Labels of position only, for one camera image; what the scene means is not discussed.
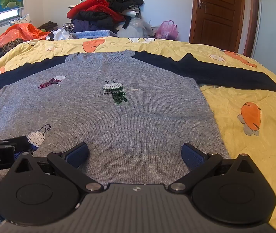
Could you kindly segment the navy garments in pile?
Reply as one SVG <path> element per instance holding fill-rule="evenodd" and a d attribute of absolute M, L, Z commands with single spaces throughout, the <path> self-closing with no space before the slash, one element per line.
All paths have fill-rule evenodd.
<path fill-rule="evenodd" d="M 104 12 L 80 11 L 71 22 L 74 25 L 74 32 L 84 32 L 91 30 L 110 30 L 115 31 L 115 21 L 109 14 Z"/>

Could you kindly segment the light blue towel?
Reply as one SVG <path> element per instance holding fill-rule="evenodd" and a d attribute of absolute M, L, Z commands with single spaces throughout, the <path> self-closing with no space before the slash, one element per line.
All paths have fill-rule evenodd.
<path fill-rule="evenodd" d="M 89 30 L 83 32 L 75 32 L 71 34 L 73 39 L 94 39 L 94 38 L 101 38 L 101 37 L 117 37 L 117 35 L 110 30 Z"/>

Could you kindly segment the clear plastic bag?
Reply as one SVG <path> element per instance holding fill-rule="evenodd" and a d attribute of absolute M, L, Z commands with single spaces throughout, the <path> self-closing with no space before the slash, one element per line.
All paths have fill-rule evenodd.
<path fill-rule="evenodd" d="M 125 22 L 119 23 L 116 30 L 117 37 L 148 38 L 154 36 L 151 25 L 138 17 L 128 17 Z"/>

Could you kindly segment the brown wooden door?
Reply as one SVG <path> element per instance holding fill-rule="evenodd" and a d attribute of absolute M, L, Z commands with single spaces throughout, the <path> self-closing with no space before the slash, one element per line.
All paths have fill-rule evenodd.
<path fill-rule="evenodd" d="M 189 42 L 237 52 L 245 0 L 193 0 Z"/>

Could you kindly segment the orange plastic bag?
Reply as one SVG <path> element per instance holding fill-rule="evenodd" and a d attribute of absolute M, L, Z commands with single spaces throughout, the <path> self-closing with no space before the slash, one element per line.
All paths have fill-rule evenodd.
<path fill-rule="evenodd" d="M 42 31 L 30 23 L 14 24 L 0 35 L 0 47 L 17 38 L 29 41 L 33 39 L 46 39 L 50 32 Z"/>

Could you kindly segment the yellow floral bed quilt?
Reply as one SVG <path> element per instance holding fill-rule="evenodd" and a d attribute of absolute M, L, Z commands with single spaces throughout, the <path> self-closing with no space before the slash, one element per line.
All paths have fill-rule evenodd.
<path fill-rule="evenodd" d="M 198 61 L 276 75 L 256 60 L 217 47 L 151 38 L 33 40 L 20 44 L 0 58 L 0 74 L 25 63 L 77 52 L 147 51 L 179 61 L 192 54 Z M 230 156 L 247 153 L 258 165 L 276 194 L 276 92 L 203 86 L 202 93 L 218 124 Z M 272 219 L 276 229 L 276 208 Z"/>

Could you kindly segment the grey navy knit sweater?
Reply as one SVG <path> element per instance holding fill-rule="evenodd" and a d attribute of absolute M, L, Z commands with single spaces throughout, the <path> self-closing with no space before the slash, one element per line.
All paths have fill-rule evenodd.
<path fill-rule="evenodd" d="M 229 159 L 191 60 L 76 53 L 0 89 L 0 140 L 26 136 L 33 157 L 86 143 L 90 153 L 78 169 L 104 187 L 55 223 L 0 218 L 0 232 L 274 232 L 269 222 L 217 223 L 168 190 L 190 172 L 185 143 Z M 0 182 L 9 169 L 0 170 Z"/>

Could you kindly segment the white crumpled cloth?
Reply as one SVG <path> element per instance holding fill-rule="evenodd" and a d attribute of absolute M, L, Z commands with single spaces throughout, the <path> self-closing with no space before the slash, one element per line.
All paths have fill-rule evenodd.
<path fill-rule="evenodd" d="M 61 41 L 67 39 L 73 39 L 73 37 L 72 34 L 65 29 L 54 30 L 46 37 L 47 41 Z"/>

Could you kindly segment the red garment on pile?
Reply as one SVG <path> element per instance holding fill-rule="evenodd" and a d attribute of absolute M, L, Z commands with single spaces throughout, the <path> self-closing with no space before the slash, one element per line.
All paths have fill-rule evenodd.
<path fill-rule="evenodd" d="M 106 0 L 86 0 L 79 3 L 68 11 L 67 18 L 73 19 L 78 12 L 103 12 L 111 16 L 115 23 L 125 21 L 123 15 L 109 8 L 109 2 Z"/>

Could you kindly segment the floral pillow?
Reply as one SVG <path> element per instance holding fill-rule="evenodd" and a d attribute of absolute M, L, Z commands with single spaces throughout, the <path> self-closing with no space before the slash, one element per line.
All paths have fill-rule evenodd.
<path fill-rule="evenodd" d="M 30 23 L 30 24 L 32 24 L 32 21 L 31 21 L 31 18 L 30 18 L 29 14 L 27 14 L 26 16 L 21 17 L 19 19 L 15 19 L 13 21 L 9 21 L 10 26 L 16 25 L 16 24 L 23 24 L 23 23 Z"/>

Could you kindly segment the pink plastic bag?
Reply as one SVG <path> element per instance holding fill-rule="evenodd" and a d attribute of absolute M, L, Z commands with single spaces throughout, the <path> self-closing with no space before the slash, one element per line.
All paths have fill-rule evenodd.
<path fill-rule="evenodd" d="M 168 40 L 176 40 L 179 32 L 177 31 L 177 25 L 174 21 L 164 21 L 160 27 L 157 29 L 155 38 L 157 39 L 168 39 Z"/>

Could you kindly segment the window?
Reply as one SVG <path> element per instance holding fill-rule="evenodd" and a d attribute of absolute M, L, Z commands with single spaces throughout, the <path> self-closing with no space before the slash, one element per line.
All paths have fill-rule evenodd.
<path fill-rule="evenodd" d="M 24 7 L 8 10 L 0 13 L 0 27 L 9 24 L 10 21 L 19 19 L 22 17 L 22 11 Z"/>

